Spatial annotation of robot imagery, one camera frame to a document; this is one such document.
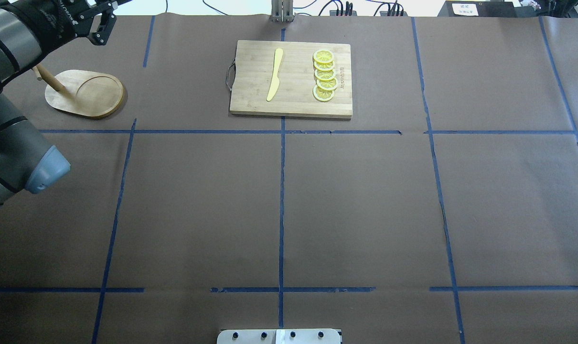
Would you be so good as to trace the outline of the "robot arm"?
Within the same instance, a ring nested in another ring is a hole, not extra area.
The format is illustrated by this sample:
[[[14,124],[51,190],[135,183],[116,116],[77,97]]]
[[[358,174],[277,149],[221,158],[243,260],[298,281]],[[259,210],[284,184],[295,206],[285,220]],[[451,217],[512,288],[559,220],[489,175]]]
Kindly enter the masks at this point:
[[[5,86],[78,37],[106,45],[122,0],[0,0],[0,207],[69,172],[67,159],[3,95]]]

